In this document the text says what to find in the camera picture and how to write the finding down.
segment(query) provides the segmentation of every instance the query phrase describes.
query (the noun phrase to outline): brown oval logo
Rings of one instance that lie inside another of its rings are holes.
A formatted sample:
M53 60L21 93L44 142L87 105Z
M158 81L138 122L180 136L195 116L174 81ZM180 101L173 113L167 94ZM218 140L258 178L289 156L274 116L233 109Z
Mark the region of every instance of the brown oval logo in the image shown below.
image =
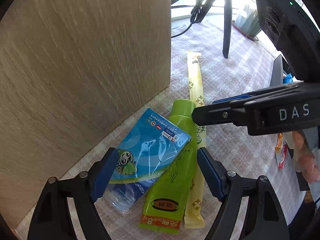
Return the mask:
M179 209L179 203L167 198L158 198L151 202L151 205L158 210L162 211L177 211Z

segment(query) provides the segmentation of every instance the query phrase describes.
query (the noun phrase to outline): white lettering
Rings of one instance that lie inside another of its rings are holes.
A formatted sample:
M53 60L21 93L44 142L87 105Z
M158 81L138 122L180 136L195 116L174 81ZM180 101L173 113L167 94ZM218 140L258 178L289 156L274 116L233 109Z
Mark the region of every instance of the white lettering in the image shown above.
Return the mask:
M306 115L309 114L309 109L306 108L306 106L308 106L308 104L304 104L304 105L303 105L303 110L306 111L306 113L303 113L304 116L306 116Z
M299 114L298 114L297 108L294 106L291 119L293 119L295 115L299 118Z
M287 119L287 111L285 109L279 109L280 121Z

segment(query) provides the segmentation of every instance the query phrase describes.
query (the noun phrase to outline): tripod leg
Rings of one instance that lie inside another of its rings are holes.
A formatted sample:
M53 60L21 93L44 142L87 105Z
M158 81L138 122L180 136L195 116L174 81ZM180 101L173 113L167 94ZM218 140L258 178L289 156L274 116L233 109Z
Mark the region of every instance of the tripod leg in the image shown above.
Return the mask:
M232 21L232 0L224 0L224 30L222 54L225 58L229 56Z

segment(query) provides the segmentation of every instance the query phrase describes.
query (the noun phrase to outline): wooden board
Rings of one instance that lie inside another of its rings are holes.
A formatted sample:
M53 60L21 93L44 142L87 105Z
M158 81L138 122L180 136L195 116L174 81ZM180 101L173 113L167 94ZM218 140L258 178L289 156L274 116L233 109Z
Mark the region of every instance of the wooden board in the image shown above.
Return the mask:
M0 212L9 226L50 176L169 85L170 24L170 0L13 2L0 22Z

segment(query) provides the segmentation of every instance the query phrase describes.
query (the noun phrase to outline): orange label strip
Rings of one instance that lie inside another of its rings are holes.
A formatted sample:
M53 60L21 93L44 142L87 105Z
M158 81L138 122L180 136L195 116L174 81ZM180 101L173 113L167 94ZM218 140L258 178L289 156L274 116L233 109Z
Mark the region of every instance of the orange label strip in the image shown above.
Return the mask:
M179 230L181 221L142 215L140 223Z

